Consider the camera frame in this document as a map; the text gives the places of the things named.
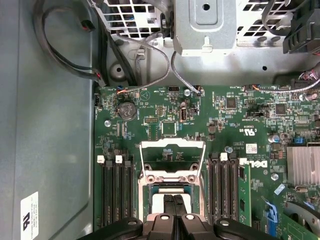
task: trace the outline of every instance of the white label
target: white label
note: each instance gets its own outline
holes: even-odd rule
[[[256,143],[246,144],[245,145],[245,153],[246,154],[257,154],[258,153],[258,146]]]
[[[21,207],[21,240],[33,240],[39,234],[38,192],[24,198]]]

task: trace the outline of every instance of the motherboard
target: motherboard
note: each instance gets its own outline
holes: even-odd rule
[[[195,88],[97,90],[94,229],[163,213],[170,195],[211,224],[231,218],[283,240],[319,239],[319,90]]]

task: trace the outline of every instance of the metal mesh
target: metal mesh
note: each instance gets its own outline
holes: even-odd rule
[[[93,0],[88,1],[97,10],[111,34],[115,34],[118,30],[121,35],[141,39],[160,30],[161,12],[142,0],[104,0],[102,4],[96,4]],[[267,3],[268,0],[237,1],[238,46],[251,45],[257,42],[260,42],[257,47],[261,47],[262,42],[265,42],[264,44],[269,47],[270,43],[274,47],[281,46],[276,42],[283,40],[283,37],[275,37],[267,32],[261,21],[261,15]],[[293,12],[296,7],[297,5],[285,6],[284,0],[277,1],[267,24],[274,29],[279,27],[277,23],[286,14]]]

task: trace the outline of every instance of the heatsink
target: heatsink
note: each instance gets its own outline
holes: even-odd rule
[[[288,183],[320,185],[320,146],[289,146],[286,155]]]

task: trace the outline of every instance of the cable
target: cable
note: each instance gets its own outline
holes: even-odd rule
[[[107,36],[110,48],[112,49],[116,59],[118,60],[120,66],[126,76],[126,80],[128,81],[129,86],[137,86],[138,84],[137,84],[137,80],[136,80],[134,71],[132,70],[127,58],[124,56],[124,54],[121,52],[120,48],[117,46],[117,44],[116,44],[115,40],[112,38],[110,32],[106,31],[106,36]]]
[[[89,67],[82,67],[79,65],[76,65],[69,60],[67,60],[65,57],[63,57],[56,49],[54,49],[48,42],[47,36],[45,34],[45,19],[48,17],[48,15],[51,12],[56,11],[73,11],[72,8],[68,7],[51,7],[49,8],[46,13],[43,11],[45,0],[36,0],[33,6],[33,25],[34,25],[34,32],[37,37],[37,40],[43,49],[43,51],[48,54],[60,67],[67,70],[71,74],[78,76],[80,78],[94,80],[98,82],[101,86],[104,86],[105,83],[101,79],[100,73],[92,68],[88,69]],[[90,72],[84,72],[82,70],[92,70],[93,73]]]
[[[129,93],[129,92],[133,92],[133,91],[136,91],[136,90],[140,90],[140,89],[143,89],[143,88],[150,87],[150,86],[152,86],[152,85],[154,85],[154,84],[156,84],[156,83],[161,82],[163,79],[165,79],[165,78],[169,75],[169,72],[170,72],[170,60],[169,60],[169,58],[167,57],[167,55],[166,55],[163,51],[161,51],[161,50],[159,50],[158,48],[156,48],[156,47],[154,47],[154,46],[151,46],[151,45],[149,45],[149,44],[147,44],[147,43],[145,43],[145,42],[138,41],[138,40],[135,40],[135,39],[126,37],[126,36],[122,36],[122,35],[120,35],[118,32],[116,33],[116,35],[117,35],[119,38],[121,38],[121,39],[130,41],[130,42],[134,42],[134,43],[137,43],[137,44],[140,44],[140,45],[146,47],[147,49],[151,49],[151,50],[157,51],[157,52],[160,53],[162,56],[164,56],[164,58],[165,58],[165,60],[166,60],[166,63],[167,63],[167,70],[166,70],[165,74],[164,74],[162,77],[159,77],[159,78],[153,80],[152,82],[147,83],[147,84],[142,85],[142,86],[138,86],[138,87],[134,87],[134,88],[130,88],[130,89],[125,89],[125,90],[119,91],[118,94],[123,93],[123,92]]]
[[[164,14],[165,22],[167,26],[170,26],[171,23],[171,2],[170,0],[143,0],[145,3],[154,6],[156,9],[159,9],[160,12]]]
[[[181,82],[183,82],[183,84],[186,85],[191,91],[199,94],[200,92],[199,92],[194,86],[192,86],[191,83],[189,83],[188,81],[184,80],[184,79],[179,75],[179,73],[177,72],[177,69],[176,69],[176,67],[175,67],[176,54],[177,54],[177,52],[174,51],[173,54],[172,54],[172,57],[171,57],[171,68],[172,68],[172,71],[173,71],[174,75],[175,75]]]
[[[290,33],[290,28],[289,29],[288,28],[281,28],[279,30],[276,30],[276,29],[271,29],[268,26],[268,17],[270,15],[270,12],[272,11],[276,1],[277,0],[269,0],[269,2],[267,3],[267,5],[265,6],[265,8],[262,12],[261,21],[262,21],[265,29],[267,29],[271,34],[276,35],[276,36],[287,36]]]
[[[312,83],[309,86],[296,88],[296,89],[291,89],[291,90],[263,90],[263,89],[260,89],[258,87],[253,87],[254,85],[252,85],[252,87],[254,89],[256,89],[257,91],[261,92],[261,93],[287,94],[287,93],[304,92],[306,90],[309,90],[309,89],[313,88],[314,86],[318,85],[319,83],[320,83],[320,78],[318,78],[314,83]]]
[[[163,34],[162,32],[158,31],[158,32],[154,32],[151,35],[149,35],[148,37],[145,38],[144,42],[146,44],[148,44],[149,42],[151,42],[154,39],[160,38],[162,37]],[[140,69],[140,60],[143,58],[142,55],[137,54],[135,56],[135,60],[134,60],[134,69],[135,69],[135,77],[136,77],[136,81],[139,84],[142,84],[142,77],[141,77],[141,69]]]

